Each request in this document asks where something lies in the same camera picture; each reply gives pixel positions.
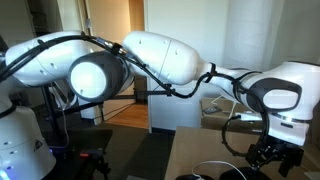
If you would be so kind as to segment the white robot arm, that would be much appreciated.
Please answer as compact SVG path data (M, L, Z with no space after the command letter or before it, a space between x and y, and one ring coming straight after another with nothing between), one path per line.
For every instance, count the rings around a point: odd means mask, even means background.
M40 180L56 164L34 112L13 104L19 86L64 79L81 99L102 102L125 90L135 75L154 79L172 96L191 81L221 89L262 120L258 142L245 155L254 170L272 161L279 172L300 165L309 120L319 101L319 67L287 61L266 72L226 69L201 59L178 40L145 31L129 33L120 44L81 31L47 34L9 48L1 63L1 180Z

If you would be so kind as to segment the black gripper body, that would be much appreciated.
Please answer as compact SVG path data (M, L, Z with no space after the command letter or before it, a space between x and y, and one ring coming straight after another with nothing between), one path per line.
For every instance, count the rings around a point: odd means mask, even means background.
M249 147L245 159L256 168L261 168L272 161L280 161L281 168L291 169L301 164L303 153L304 151L295 144L266 136Z

